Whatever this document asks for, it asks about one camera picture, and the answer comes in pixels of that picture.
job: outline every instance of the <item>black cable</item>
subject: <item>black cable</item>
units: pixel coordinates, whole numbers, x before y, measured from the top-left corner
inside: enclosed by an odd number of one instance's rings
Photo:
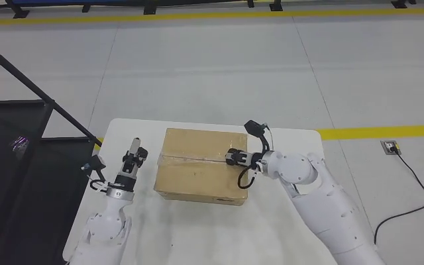
[[[293,188],[297,193],[300,193],[295,184],[293,184]]]
[[[412,170],[412,168],[405,162],[405,160],[400,156],[399,151],[396,147],[391,147],[390,150],[392,152],[395,152],[397,154],[397,156],[399,156],[400,160],[405,164],[405,166],[407,166],[409,168],[409,170],[411,170],[413,176],[415,177],[415,179],[417,180],[418,184],[424,189],[424,185],[421,183],[421,181],[419,180],[419,178],[417,177],[417,174]],[[407,211],[406,213],[401,213],[399,215],[394,215],[392,217],[389,217],[387,219],[384,219],[381,223],[378,224],[377,228],[376,228],[376,232],[374,233],[374,244],[377,244],[377,233],[378,233],[378,229],[380,229],[380,227],[387,221],[392,220],[396,217],[401,217],[404,215],[408,215],[410,213],[414,213],[416,211],[422,210],[424,209],[424,206],[417,208],[415,210],[411,210],[411,211]]]
[[[237,180],[237,185],[239,188],[241,189],[248,189],[251,187],[251,185],[253,184],[254,181],[254,177],[252,177],[251,181],[249,184],[247,184],[246,186],[241,186],[241,178],[243,177],[243,175],[249,170],[253,168],[253,164],[250,164],[249,166],[243,168],[242,172],[240,172],[240,175],[238,175],[238,180]]]
[[[400,160],[402,160],[402,162],[405,164],[405,166],[407,166],[409,168],[409,170],[411,170],[413,176],[418,181],[418,184],[424,189],[424,185],[419,181],[417,174],[412,170],[412,168],[408,164],[406,164],[405,160],[400,156],[400,154],[397,150],[395,151],[395,153],[397,154],[397,156],[399,156]]]
[[[95,191],[99,190],[99,188],[94,187],[94,184],[96,184],[96,183],[103,183],[104,184],[104,181],[103,180],[91,180],[90,181],[90,188],[94,189]],[[106,192],[106,189],[100,189],[99,191],[100,192]]]

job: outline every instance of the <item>electrical outlet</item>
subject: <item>electrical outlet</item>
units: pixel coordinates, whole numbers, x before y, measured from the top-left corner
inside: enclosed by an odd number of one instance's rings
[[[399,154],[401,154],[400,149],[399,149],[399,145],[397,144],[397,142],[395,140],[383,140],[380,141],[382,143],[383,146],[383,150],[386,154],[388,155],[396,155],[395,152],[391,151],[390,148],[395,146],[397,148],[397,151],[399,152]]]

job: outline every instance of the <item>black stand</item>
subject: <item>black stand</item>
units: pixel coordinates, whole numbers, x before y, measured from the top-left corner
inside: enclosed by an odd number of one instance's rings
[[[91,5],[84,5],[82,7],[82,12],[83,13],[88,13],[88,11],[90,10]]]
[[[283,11],[281,0],[274,0],[274,2],[270,4],[270,9],[271,11]]]
[[[406,0],[397,0],[397,1],[392,1],[392,5],[396,8],[396,9],[405,9],[407,8],[406,5]]]
[[[155,15],[156,14],[156,4],[154,0],[146,0],[146,5],[144,6],[144,15]]]
[[[81,123],[75,120],[68,112],[66,112],[59,104],[49,97],[43,90],[41,90],[35,83],[29,80],[21,71],[14,67],[6,58],[0,55],[0,66],[6,69],[12,76],[15,76],[21,83],[26,85],[32,92],[36,93],[44,102],[51,104],[53,109],[59,112],[63,118],[67,119],[73,126],[77,127],[79,131],[85,134],[90,140],[94,141],[98,146],[101,146],[101,142],[91,132],[89,132]]]
[[[6,4],[15,12],[14,19],[24,19],[27,17],[29,10],[22,10],[18,5],[13,3],[13,0],[6,0]]]

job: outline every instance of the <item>white table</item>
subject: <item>white table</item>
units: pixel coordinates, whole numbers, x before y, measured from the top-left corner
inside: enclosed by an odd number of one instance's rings
[[[278,181],[257,177],[243,206],[166,201],[153,190],[157,160],[167,128],[245,133],[242,126],[115,119],[107,129],[100,155],[103,175],[115,179],[121,158],[134,137],[149,152],[138,171],[134,203],[125,208],[132,230],[122,265],[296,265],[336,264],[325,246],[305,226]],[[274,147],[282,152],[324,157],[316,131],[272,128]],[[249,136],[248,151],[261,143]],[[91,213],[104,209],[102,193],[88,186],[64,249],[68,260]]]

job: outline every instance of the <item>metal rod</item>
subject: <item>metal rod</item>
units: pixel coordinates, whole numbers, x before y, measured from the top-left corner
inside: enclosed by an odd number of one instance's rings
[[[13,12],[15,12],[15,16],[13,17],[14,19],[23,19],[27,17],[29,11],[22,10],[21,7],[14,4],[12,0],[6,0],[6,4],[13,10]]]
[[[66,112],[59,104],[55,102],[51,97],[49,97],[43,90],[41,90],[35,83],[29,80],[21,71],[19,71],[14,65],[12,65],[6,58],[0,55],[0,65],[3,66],[6,71],[15,76],[20,82],[26,85],[32,92],[36,93],[42,100],[46,103],[52,104],[53,109],[55,109],[63,118],[67,119],[73,126],[77,127],[83,134],[88,138],[93,140],[98,146],[101,146],[101,142],[97,139],[91,132],[89,132],[81,123],[75,120],[68,112]]]

